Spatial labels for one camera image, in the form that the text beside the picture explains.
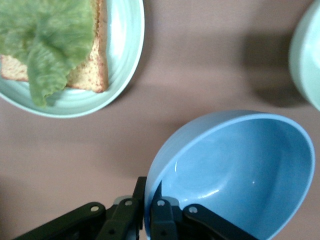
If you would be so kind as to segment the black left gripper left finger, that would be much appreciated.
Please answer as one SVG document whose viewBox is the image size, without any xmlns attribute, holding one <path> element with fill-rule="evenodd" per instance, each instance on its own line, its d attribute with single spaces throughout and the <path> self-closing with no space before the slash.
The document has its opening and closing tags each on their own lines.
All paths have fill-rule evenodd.
<svg viewBox="0 0 320 240">
<path fill-rule="evenodd" d="M 146 181 L 138 177 L 133 194 L 116 198 L 110 208 L 89 202 L 13 240 L 139 240 Z"/>
</svg>

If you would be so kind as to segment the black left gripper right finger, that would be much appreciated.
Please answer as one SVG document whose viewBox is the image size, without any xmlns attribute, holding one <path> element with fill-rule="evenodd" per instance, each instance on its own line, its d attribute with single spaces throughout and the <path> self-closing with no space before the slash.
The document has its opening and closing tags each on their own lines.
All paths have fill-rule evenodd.
<svg viewBox="0 0 320 240">
<path fill-rule="evenodd" d="M 183 209 L 157 187 L 149 212 L 151 240 L 253 240 L 253 236 L 200 204 Z"/>
</svg>

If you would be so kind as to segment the blue bowl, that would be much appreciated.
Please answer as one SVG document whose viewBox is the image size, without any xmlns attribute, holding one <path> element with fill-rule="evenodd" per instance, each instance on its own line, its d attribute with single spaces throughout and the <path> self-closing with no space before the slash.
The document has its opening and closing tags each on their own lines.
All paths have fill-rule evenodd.
<svg viewBox="0 0 320 240">
<path fill-rule="evenodd" d="M 315 163 L 310 136 L 292 119 L 250 110 L 201 116 L 177 130 L 151 164 L 145 231 L 161 188 L 181 208 L 200 204 L 258 240 L 272 240 L 304 201 Z"/>
</svg>

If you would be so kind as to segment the light green bowl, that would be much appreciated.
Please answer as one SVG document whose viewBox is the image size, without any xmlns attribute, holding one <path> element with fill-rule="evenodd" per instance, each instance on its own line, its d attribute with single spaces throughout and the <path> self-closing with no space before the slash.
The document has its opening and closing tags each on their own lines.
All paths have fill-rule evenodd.
<svg viewBox="0 0 320 240">
<path fill-rule="evenodd" d="M 300 94 L 320 111 L 320 0 L 314 0 L 292 36 L 289 72 Z"/>
</svg>

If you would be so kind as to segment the brown bread slice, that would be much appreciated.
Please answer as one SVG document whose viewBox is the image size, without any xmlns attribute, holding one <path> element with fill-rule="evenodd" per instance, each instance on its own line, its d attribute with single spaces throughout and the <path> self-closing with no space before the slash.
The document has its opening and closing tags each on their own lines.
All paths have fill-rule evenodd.
<svg viewBox="0 0 320 240">
<path fill-rule="evenodd" d="M 91 0 L 95 10 L 95 36 L 87 59 L 67 76 L 66 86 L 73 89 L 104 92 L 109 86 L 107 64 L 107 3 L 106 0 Z M 28 82 L 27 66 L 9 55 L 2 55 L 1 77 L 5 80 Z"/>
</svg>

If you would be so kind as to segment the brown table cloth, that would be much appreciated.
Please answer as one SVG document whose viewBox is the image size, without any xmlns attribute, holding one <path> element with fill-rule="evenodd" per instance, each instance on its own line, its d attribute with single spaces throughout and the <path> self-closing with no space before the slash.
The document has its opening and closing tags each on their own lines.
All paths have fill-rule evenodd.
<svg viewBox="0 0 320 240">
<path fill-rule="evenodd" d="M 0 240 L 89 202 L 132 194 L 163 143 L 210 112 L 286 116 L 317 163 L 303 205 L 274 240 L 320 240 L 320 111 L 288 70 L 293 31 L 313 0 L 144 0 L 138 68 L 122 94 L 83 117 L 55 119 L 0 99 Z"/>
</svg>

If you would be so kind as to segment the light green plate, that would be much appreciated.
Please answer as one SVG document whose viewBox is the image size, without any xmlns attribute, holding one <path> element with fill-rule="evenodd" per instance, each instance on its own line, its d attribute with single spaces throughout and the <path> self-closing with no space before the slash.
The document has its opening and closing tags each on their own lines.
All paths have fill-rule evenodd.
<svg viewBox="0 0 320 240">
<path fill-rule="evenodd" d="M 48 118 L 69 119 L 92 114 L 112 103 L 132 79 L 143 50 L 145 9 L 143 0 L 106 0 L 109 86 L 103 93 L 65 88 L 47 98 L 46 107 L 31 100 L 29 84 L 0 75 L 0 98 Z"/>
</svg>

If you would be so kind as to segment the green lettuce leaf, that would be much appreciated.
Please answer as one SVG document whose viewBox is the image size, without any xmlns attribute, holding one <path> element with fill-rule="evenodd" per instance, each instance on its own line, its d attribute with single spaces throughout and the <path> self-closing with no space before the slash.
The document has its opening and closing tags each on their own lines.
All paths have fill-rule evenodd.
<svg viewBox="0 0 320 240">
<path fill-rule="evenodd" d="M 96 14 L 93 0 L 0 0 L 0 54 L 26 65 L 36 106 L 89 56 Z"/>
</svg>

